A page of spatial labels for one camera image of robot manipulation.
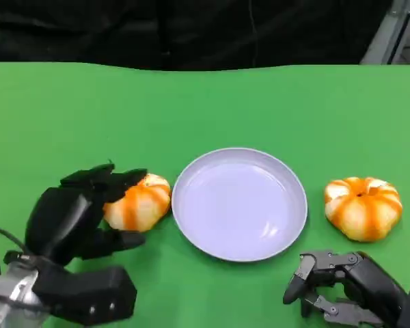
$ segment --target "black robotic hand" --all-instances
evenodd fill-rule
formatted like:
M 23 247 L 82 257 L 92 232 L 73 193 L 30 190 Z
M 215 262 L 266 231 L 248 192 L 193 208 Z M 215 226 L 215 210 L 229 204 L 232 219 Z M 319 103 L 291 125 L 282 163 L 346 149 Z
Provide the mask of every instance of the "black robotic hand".
M 316 287 L 344 286 L 349 299 L 329 302 Z M 301 315 L 313 309 L 322 312 L 330 323 L 374 327 L 397 327 L 407 300 L 406 292 L 372 258 L 363 252 L 338 255 L 332 251 L 308 251 L 301 254 L 301 264 L 293 275 L 283 302 L 300 299 Z
M 32 311 L 34 318 L 36 312 L 48 312 L 85 326 L 133 315 L 137 290 L 124 268 L 83 273 L 64 268 L 73 258 L 108 256 L 145 241 L 138 232 L 99 228 L 105 203 L 124 197 L 126 190 L 147 174 L 145 169 L 122 174 L 112 173 L 113 169 L 110 163 L 77 171 L 41 195 L 27 223 L 23 252 L 6 254 L 9 270 L 0 276 L 1 305 Z M 33 293 L 40 306 L 13 300 L 8 292 L 13 284 L 22 290 L 18 299 Z M 5 314 L 0 312 L 0 323 L 13 327 L 8 322 L 12 312 L 5 310 Z M 26 326 L 20 321 L 16 327 Z

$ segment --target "pumpkin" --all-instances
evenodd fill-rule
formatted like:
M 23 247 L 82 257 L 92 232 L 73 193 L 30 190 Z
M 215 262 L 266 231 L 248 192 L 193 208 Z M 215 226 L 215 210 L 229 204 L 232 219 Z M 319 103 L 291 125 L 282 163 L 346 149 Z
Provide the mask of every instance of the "pumpkin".
M 385 238 L 399 221 L 402 204 L 394 186 L 376 178 L 334 180 L 325 187 L 325 214 L 355 241 Z
M 119 230 L 144 232 L 153 228 L 170 207 L 170 185 L 156 174 L 147 174 L 124 197 L 104 206 L 105 220 Z

